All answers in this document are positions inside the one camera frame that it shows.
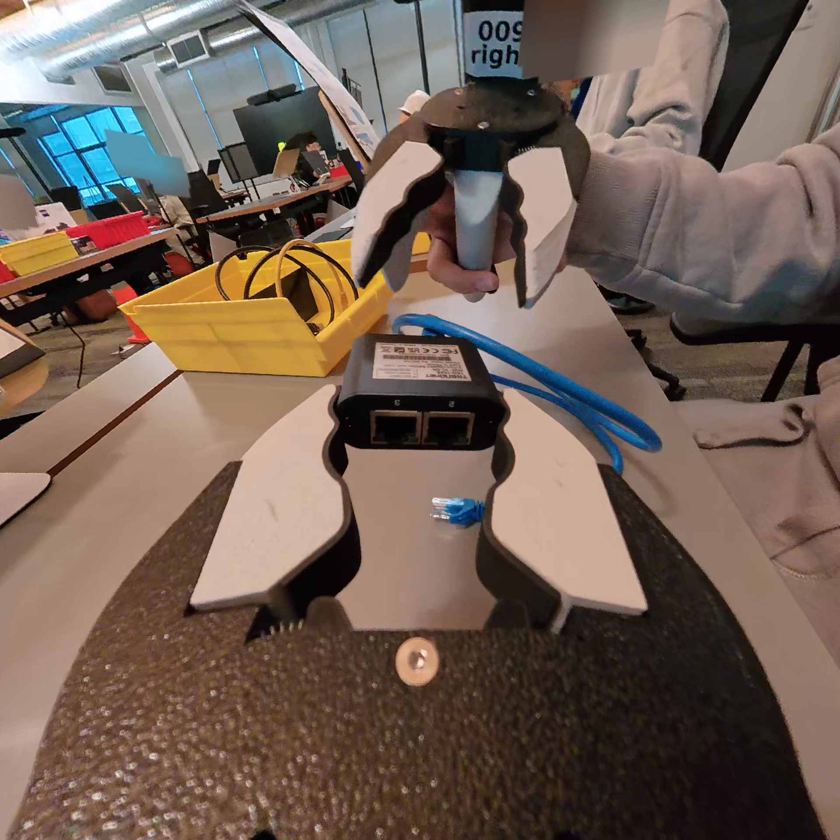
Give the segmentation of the person's right hand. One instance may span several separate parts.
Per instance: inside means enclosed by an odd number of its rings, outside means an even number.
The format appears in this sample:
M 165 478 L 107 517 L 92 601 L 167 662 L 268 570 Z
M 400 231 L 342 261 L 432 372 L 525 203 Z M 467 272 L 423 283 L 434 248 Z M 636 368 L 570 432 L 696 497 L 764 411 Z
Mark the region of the person's right hand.
M 446 185 L 443 194 L 430 206 L 423 224 L 430 237 L 427 272 L 433 280 L 462 296 L 493 294 L 500 285 L 494 269 L 463 268 L 457 260 L 455 190 Z

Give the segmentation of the small yellow storage bin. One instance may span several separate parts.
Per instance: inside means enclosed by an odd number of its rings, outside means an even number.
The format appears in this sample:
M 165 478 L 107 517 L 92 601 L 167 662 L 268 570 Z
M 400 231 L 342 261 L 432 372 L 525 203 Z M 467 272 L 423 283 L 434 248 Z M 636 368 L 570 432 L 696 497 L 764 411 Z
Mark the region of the small yellow storage bin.
M 1 261 L 15 276 L 25 277 L 78 258 L 64 230 L 1 245 Z

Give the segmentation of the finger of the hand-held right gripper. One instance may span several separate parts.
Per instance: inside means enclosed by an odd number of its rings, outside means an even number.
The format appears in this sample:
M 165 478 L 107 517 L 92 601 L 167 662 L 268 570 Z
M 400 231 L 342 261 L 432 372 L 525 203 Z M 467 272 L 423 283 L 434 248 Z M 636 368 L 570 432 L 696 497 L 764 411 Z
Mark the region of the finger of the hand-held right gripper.
M 577 205 L 561 148 L 533 146 L 507 164 L 502 206 L 520 308 L 533 308 L 557 274 Z
M 372 175 L 356 207 L 351 241 L 351 269 L 359 288 L 377 275 L 393 292 L 403 288 L 414 241 L 445 187 L 444 158 L 421 141 L 401 143 Z

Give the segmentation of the black ethernet splitter box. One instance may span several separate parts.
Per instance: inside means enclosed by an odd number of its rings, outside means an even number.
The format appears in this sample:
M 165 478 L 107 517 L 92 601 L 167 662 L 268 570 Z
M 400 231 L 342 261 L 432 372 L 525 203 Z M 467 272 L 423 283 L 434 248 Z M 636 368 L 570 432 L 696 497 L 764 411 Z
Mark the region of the black ethernet splitter box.
M 366 333 L 353 342 L 334 404 L 345 444 L 484 450 L 508 414 L 466 339 Z

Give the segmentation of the person's right forearm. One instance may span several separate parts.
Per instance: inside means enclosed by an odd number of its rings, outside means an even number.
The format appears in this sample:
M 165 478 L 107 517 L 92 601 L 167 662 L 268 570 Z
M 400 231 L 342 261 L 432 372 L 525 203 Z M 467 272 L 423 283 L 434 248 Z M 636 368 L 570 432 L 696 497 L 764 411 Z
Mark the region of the person's right forearm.
M 672 150 L 591 154 L 570 266 L 692 319 L 838 320 L 839 126 L 727 173 Z

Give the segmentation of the black office chair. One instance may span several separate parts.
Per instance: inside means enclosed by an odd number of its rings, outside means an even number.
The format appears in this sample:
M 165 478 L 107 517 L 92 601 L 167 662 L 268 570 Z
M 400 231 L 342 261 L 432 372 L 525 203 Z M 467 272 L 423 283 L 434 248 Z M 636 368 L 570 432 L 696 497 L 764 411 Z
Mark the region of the black office chair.
M 673 403 L 705 398 L 777 402 L 820 392 L 818 370 L 838 357 L 838 321 L 800 325 L 694 322 L 651 311 L 619 316 Z

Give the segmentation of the red storage bin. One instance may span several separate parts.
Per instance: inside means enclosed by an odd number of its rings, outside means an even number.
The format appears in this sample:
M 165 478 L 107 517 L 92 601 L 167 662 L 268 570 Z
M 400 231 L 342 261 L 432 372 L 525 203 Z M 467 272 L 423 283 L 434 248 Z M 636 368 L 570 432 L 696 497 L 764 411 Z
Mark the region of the red storage bin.
M 62 232 L 70 239 L 88 238 L 96 249 L 103 250 L 144 237 L 151 231 L 145 221 L 144 213 L 136 212 L 68 227 Z

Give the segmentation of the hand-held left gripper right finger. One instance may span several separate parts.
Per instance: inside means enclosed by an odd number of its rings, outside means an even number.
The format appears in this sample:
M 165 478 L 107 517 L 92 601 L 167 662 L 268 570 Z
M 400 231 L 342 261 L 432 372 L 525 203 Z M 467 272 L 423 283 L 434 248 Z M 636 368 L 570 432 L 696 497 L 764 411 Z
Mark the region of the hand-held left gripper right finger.
M 479 581 L 520 604 L 531 627 L 559 632 L 575 608 L 641 616 L 648 601 L 601 465 L 559 421 L 506 390 L 494 483 L 476 547 Z

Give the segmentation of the black bin divider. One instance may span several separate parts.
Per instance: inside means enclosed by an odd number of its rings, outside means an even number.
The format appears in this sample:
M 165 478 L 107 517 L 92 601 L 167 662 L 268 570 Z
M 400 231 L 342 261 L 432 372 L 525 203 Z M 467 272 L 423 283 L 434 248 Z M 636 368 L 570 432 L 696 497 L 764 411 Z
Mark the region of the black bin divider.
M 317 334 L 322 325 L 315 320 L 319 309 L 310 285 L 311 278 L 310 272 L 299 267 L 280 279 L 280 290 L 281 296 L 289 301 L 310 331 Z

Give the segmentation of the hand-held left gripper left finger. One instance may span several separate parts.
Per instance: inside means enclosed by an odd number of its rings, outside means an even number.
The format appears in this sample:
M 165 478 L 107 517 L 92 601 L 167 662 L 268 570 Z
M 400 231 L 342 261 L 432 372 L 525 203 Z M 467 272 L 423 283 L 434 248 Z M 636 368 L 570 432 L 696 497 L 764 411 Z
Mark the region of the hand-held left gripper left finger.
M 325 385 L 245 453 L 190 607 L 305 614 L 341 593 L 361 568 L 361 538 L 343 473 L 349 460 Z

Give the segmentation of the large black wall screen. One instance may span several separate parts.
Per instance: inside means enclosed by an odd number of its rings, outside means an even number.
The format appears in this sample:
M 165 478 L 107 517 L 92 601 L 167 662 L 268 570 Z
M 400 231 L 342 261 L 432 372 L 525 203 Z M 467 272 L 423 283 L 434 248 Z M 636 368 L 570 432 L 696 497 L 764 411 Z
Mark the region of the large black wall screen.
M 233 111 L 234 118 L 258 175 L 271 175 L 278 144 L 299 133 L 314 133 L 329 158 L 337 153 L 333 128 L 319 98 L 320 88 L 297 91 L 278 101 L 247 105 Z

